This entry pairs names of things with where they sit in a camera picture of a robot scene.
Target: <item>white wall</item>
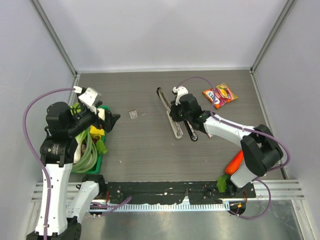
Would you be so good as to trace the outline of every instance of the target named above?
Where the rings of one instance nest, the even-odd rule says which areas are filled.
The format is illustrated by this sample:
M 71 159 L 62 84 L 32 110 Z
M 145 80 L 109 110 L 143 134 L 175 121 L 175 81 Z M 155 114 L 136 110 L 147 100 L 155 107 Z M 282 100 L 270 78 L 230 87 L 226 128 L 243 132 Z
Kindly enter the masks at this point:
M 286 0 L 40 0 L 80 71 L 251 67 Z
M 28 0 L 0 0 L 0 5 L 0 238 L 20 240 L 42 178 L 23 136 L 23 113 L 36 96 L 70 87 L 73 77 Z M 47 107 L 67 95 L 43 99 L 31 110 L 27 128 L 36 150 L 45 138 Z
M 289 176 L 299 179 L 316 226 L 320 226 L 319 9 L 319 0 L 298 0 L 256 71 L 272 125 L 292 154 Z

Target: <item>green vegetable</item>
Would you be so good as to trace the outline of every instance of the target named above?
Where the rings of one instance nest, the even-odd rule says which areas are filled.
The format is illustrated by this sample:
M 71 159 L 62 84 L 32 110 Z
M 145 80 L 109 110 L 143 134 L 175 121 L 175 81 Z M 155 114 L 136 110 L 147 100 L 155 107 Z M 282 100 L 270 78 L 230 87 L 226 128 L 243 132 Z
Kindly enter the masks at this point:
M 86 130 L 84 130 L 82 133 L 80 133 L 78 136 L 75 137 L 75 140 L 78 143 L 78 145 L 81 146 L 83 140 L 85 140 L 88 135 L 88 131 L 89 131 L 89 128 L 87 128 Z
M 217 183 L 216 183 L 216 187 L 218 188 L 218 191 L 220 193 L 224 193 L 226 190 L 227 190 L 227 179 L 229 178 L 228 175 L 224 174 L 222 176 L 220 176 L 218 179 L 217 179 Z
M 80 161 L 72 166 L 72 172 L 77 174 L 83 174 L 92 169 L 97 163 L 98 159 L 97 148 L 92 141 L 89 129 L 85 130 L 84 132 L 86 133 L 86 149 Z
M 101 139 L 96 141 L 95 146 L 99 156 L 108 152 L 105 143 Z
M 70 106 L 70 111 L 72 115 L 74 115 L 75 113 L 80 113 L 81 112 L 80 104 L 76 102 L 75 104 Z

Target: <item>green leaf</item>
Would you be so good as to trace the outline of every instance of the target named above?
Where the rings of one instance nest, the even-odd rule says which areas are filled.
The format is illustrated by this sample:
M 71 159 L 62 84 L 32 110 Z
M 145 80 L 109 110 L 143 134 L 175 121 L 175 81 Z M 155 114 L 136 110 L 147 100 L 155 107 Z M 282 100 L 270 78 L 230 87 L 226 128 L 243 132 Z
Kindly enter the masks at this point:
M 216 183 L 216 187 L 218 188 L 218 191 L 220 193 L 224 193 L 226 190 L 227 190 L 227 179 L 229 178 L 228 175 L 224 174 L 222 176 L 220 176 L 218 179 L 217 179 L 217 183 Z
M 95 146 L 99 156 L 108 152 L 105 143 L 101 139 L 96 142 Z

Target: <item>green basket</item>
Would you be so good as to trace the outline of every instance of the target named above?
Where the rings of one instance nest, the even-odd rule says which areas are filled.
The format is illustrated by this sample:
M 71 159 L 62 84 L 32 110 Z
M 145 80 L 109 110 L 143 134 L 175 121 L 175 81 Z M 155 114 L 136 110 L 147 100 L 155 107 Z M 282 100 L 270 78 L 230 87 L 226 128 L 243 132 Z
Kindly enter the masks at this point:
M 99 109 L 108 109 L 110 110 L 110 107 L 108 106 L 99 106 L 98 107 Z M 104 131 L 104 136 L 102 136 L 101 140 L 105 143 L 106 142 L 106 131 Z M 102 157 L 103 155 L 99 155 L 98 156 L 98 159 L 96 160 L 96 164 L 93 166 L 93 168 L 91 168 L 89 171 L 86 171 L 84 173 L 81 173 L 81 174 L 98 174 L 100 172 L 100 169 L 101 169 L 101 162 L 102 162 Z

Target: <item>small metal square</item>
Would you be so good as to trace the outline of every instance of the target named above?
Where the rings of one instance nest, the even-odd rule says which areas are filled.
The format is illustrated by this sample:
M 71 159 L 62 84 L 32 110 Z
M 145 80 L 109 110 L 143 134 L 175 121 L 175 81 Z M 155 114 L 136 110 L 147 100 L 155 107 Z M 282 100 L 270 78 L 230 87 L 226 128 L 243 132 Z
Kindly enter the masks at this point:
M 129 114 L 131 119 L 135 119 L 138 117 L 137 110 L 132 110 L 129 112 Z

